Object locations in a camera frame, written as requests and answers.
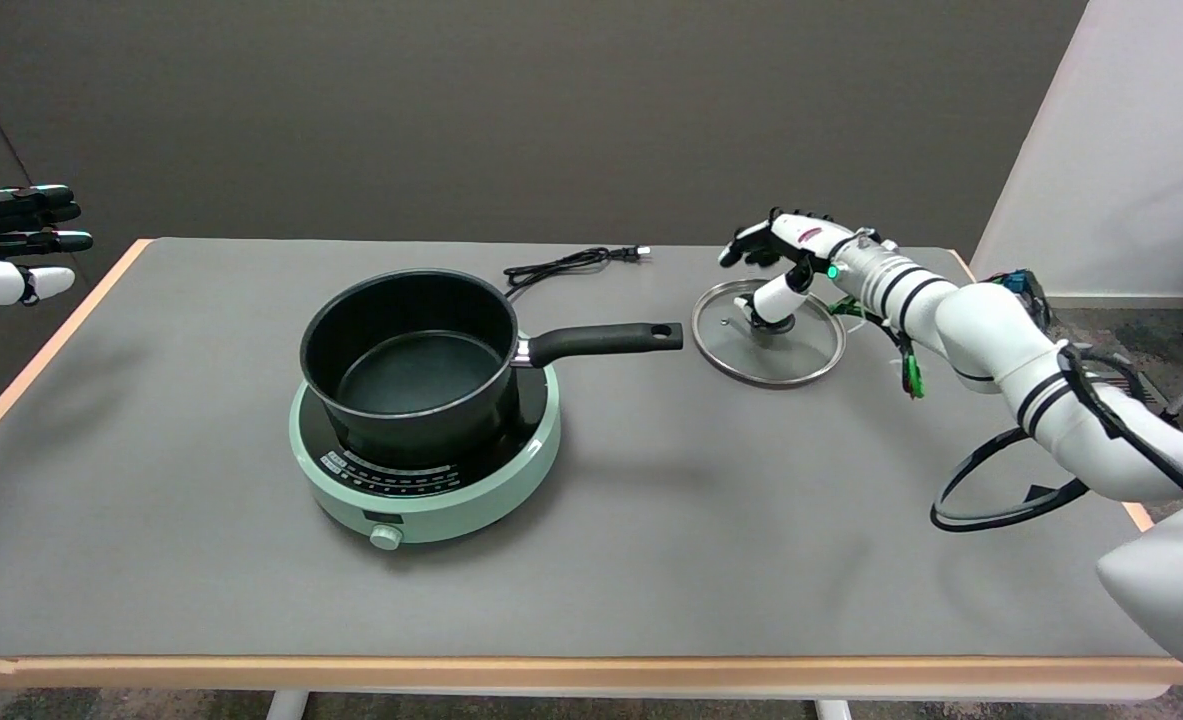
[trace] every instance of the carpet floor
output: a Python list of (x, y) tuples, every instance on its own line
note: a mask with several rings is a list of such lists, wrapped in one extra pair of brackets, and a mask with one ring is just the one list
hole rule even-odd
[[(1183, 388), (1183, 311), (1062, 310), (1059, 333), (1125, 353), (1168, 397)], [(1183, 428), (1183, 411), (1179, 416)], [(1182, 502), (1149, 506), (1155, 518)], [(270, 692), (151, 689), (0, 690), (0, 720), (254, 720)], [(854, 702), (855, 720), (1183, 720), (1183, 687), (1130, 706)], [(796, 720), (815, 716), (810, 702), (539, 700), (538, 698), (421, 698), (312, 693), (306, 720)]]

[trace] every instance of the saucepan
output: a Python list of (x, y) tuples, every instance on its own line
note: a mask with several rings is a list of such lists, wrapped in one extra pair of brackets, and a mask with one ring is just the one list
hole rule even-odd
[(303, 335), (300, 363), (344, 447), (383, 466), (429, 468), (499, 437), (518, 409), (516, 368), (683, 346), (679, 323), (523, 337), (512, 304), (480, 278), (400, 270), (323, 306)]

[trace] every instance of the robotic arm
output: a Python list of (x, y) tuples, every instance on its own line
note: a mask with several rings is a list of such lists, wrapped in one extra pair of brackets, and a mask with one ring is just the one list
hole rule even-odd
[[(854, 232), (799, 212), (775, 210), (739, 231), (719, 261), (728, 268), (780, 258), (791, 268), (741, 303), (755, 327), (786, 322), (826, 274), (946, 359), (964, 387), (1002, 396), (1019, 427), (1091, 491), (1124, 502), (1183, 497), (1183, 433), (1114, 387), (1072, 382), (1067, 348), (1048, 340), (1010, 291), (994, 283), (957, 287), (871, 228)], [(1183, 661), (1183, 510), (1099, 559), (1098, 578), (1155, 643)]]
[(19, 255), (76, 252), (92, 247), (86, 232), (53, 227), (80, 215), (75, 194), (66, 186), (43, 184), (0, 190), (0, 305), (34, 305), (57, 296), (75, 283), (75, 271), (57, 266), (9, 262)]

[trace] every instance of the connector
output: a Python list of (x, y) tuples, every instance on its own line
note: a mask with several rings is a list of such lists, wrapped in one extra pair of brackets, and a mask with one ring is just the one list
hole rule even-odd
[(640, 260), (649, 259), (654, 252), (647, 245), (632, 245), (628, 247), (618, 247), (618, 249), (609, 251), (609, 259), (613, 260), (625, 260), (627, 262), (638, 262)]

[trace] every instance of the wire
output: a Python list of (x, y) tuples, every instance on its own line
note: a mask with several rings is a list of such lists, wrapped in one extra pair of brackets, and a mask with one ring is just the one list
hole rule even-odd
[[(1085, 348), (1081, 356), (1087, 361), (1094, 361), (1094, 363), (1100, 363), (1107, 365), (1108, 368), (1116, 370), (1123, 377), (1129, 387), (1129, 395), (1134, 400), (1140, 400), (1144, 396), (1143, 384), (1138, 378), (1138, 374), (1132, 370), (1131, 365), (1121, 359), (1121, 357), (1114, 355), (1103, 355), (1093, 350), (1093, 348)], [(1085, 375), (1085, 383), (1093, 383), (1093, 378)], [(1049, 387), (1048, 398), (1056, 397), (1056, 387)], [(1032, 426), (1032, 432), (1035, 430), (1035, 419), (1029, 423)], [(1039, 488), (1032, 487), (1029, 492), (1029, 498), (1023, 502), (1017, 502), (1011, 507), (1006, 507), (1006, 510), (998, 510), (994, 512), (955, 512), (949, 511), (944, 505), (946, 505), (948, 497), (963, 482), (963, 479), (969, 476), (972, 471), (976, 471), (980, 465), (989, 460), (997, 452), (1003, 450), (1006, 447), (1011, 445), (1017, 445), (1024, 439), (1029, 439), (1030, 434), (1022, 428), (1011, 428), (1000, 433), (995, 437), (990, 437), (989, 441), (978, 446), (976, 450), (972, 450), (965, 460), (956, 465), (955, 471), (952, 471), (951, 479), (948, 480), (946, 486), (943, 486), (938, 497), (935, 498), (933, 505), (929, 507), (929, 520), (933, 524), (933, 527), (938, 530), (945, 530), (948, 533), (975, 533), (980, 530), (995, 530), (995, 528), (1007, 528), (1010, 525), (1017, 525), (1020, 523), (1026, 523), (1027, 520), (1034, 520), (1041, 515), (1048, 515), (1049, 512), (1059, 510), (1059, 507), (1069, 505), (1080, 497), (1085, 497), (1090, 492), (1090, 487), (1084, 484), (1080, 478), (1072, 478), (1061, 488), (1047, 489), (1046, 492), (1036, 491)]]
[[(22, 156), (18, 151), (18, 147), (14, 145), (14, 141), (9, 136), (9, 132), (5, 131), (5, 124), (2, 122), (0, 122), (0, 138), (1, 138), (1, 141), (5, 141), (5, 147), (7, 147), (7, 149), (9, 149), (9, 155), (14, 160), (14, 163), (18, 166), (18, 169), (21, 170), (22, 179), (25, 179), (25, 181), (27, 181), (28, 187), (35, 187), (35, 181), (32, 179), (32, 174), (30, 174), (30, 169), (27, 169), (27, 163), (24, 163)], [(93, 286), (92, 286), (91, 283), (89, 283), (89, 273), (84, 272), (84, 266), (80, 264), (80, 261), (78, 259), (75, 258), (75, 253), (73, 252), (66, 252), (66, 257), (70, 258), (71, 259), (71, 264), (75, 265), (76, 274), (79, 275), (80, 284), (83, 284), (83, 286), (84, 286), (84, 291), (85, 292), (93, 292)]]
[(1120, 420), (1120, 415), (1117, 415), (1116, 410), (1104, 404), (1103, 398), (1098, 397), (1098, 393), (1091, 385), (1088, 375), (1085, 374), (1084, 361), (1087, 358), (1088, 355), (1085, 355), (1080, 348), (1072, 345), (1066, 345), (1058, 350), (1058, 369), (1062, 370), (1062, 377), (1071, 385), (1071, 391), (1075, 394), (1077, 400), (1080, 401), (1081, 406), (1085, 406), (1086, 410), (1093, 414), (1098, 423), (1103, 424), (1107, 437), (1123, 437), (1123, 441), (1127, 442), (1134, 450), (1138, 450), (1142, 456), (1149, 460), (1165, 478), (1172, 480), (1183, 492), (1183, 468), (1179, 462), (1172, 460), (1172, 458), (1158, 450), (1158, 448), (1155, 448), (1145, 439), (1138, 437), (1138, 434), (1129, 429), (1125, 421)]
[(517, 296), (524, 288), (530, 288), (547, 278), (576, 272), (595, 273), (603, 270), (609, 260), (638, 262), (649, 258), (651, 252), (649, 247), (641, 245), (615, 247), (615, 249), (587, 247), (587, 249), (580, 249), (571, 255), (564, 255), (560, 260), (537, 265), (517, 265), (513, 268), (503, 270), (503, 274), (508, 275), (508, 297)]
[(827, 307), (827, 311), (830, 314), (851, 314), (853, 318), (862, 318), (884, 331), (884, 336), (893, 342), (893, 346), (898, 348), (898, 353), (901, 356), (901, 391), (906, 393), (911, 400), (924, 397), (924, 378), (920, 377), (920, 363), (914, 357), (911, 336), (905, 331), (896, 331), (879, 314), (871, 313), (870, 310), (862, 307), (853, 296), (846, 296), (841, 301), (834, 301)]

